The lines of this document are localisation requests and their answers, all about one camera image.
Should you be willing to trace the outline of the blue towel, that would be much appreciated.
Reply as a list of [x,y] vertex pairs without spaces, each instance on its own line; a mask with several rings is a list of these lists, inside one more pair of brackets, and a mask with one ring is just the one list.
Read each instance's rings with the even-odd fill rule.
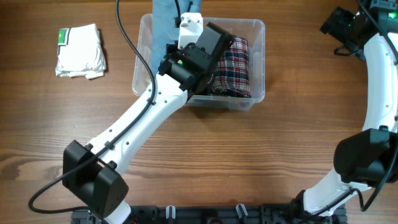
[[153,0],[152,1],[152,51],[150,68],[155,75],[166,54],[166,45],[178,40],[179,28],[175,18],[185,12],[200,12],[201,0]]

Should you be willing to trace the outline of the plaid shirt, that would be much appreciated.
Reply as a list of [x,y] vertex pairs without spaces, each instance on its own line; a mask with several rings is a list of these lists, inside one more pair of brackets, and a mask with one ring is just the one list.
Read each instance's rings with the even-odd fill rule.
[[213,74],[207,95],[250,98],[249,47],[245,38],[234,36]]

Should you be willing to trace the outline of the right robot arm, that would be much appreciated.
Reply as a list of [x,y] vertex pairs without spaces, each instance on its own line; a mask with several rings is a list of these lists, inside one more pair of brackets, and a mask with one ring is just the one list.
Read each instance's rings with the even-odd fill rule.
[[326,223],[355,195],[365,212],[386,184],[397,181],[397,3],[357,3],[356,14],[337,7],[320,31],[341,42],[335,55],[366,62],[366,118],[360,133],[338,143],[332,170],[291,201],[292,223]]

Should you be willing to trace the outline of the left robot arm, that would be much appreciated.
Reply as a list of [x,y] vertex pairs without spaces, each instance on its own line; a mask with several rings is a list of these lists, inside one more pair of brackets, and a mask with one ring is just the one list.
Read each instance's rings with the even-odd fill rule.
[[154,131],[207,86],[234,35],[210,22],[198,39],[169,52],[140,98],[105,132],[83,146],[72,141],[63,152],[62,184],[106,223],[131,221],[122,178]]

